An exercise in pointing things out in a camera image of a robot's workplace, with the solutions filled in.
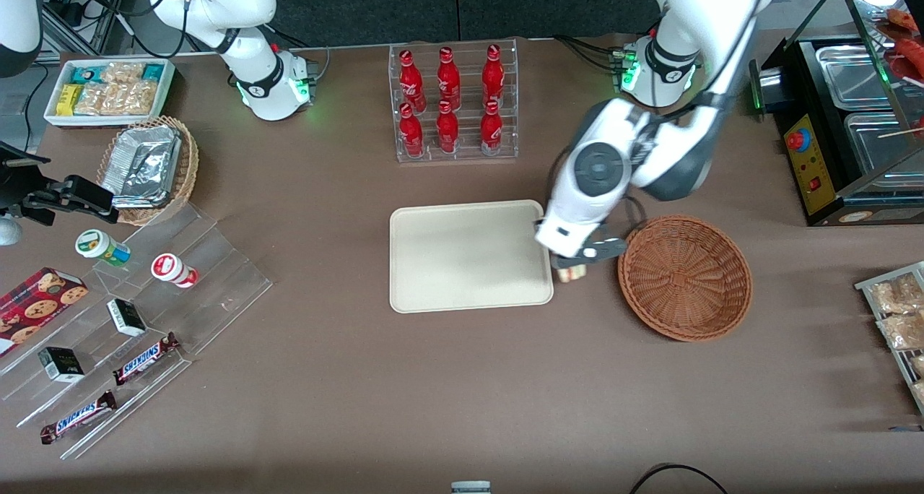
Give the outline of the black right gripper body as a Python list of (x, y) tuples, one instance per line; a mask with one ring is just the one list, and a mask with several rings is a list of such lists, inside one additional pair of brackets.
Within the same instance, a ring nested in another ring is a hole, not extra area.
[(65, 212), (60, 195), (61, 184), (44, 177), (40, 165), (50, 159), (28, 154), (9, 143), (1, 142), (1, 210), (21, 220), (53, 225), (56, 212)]

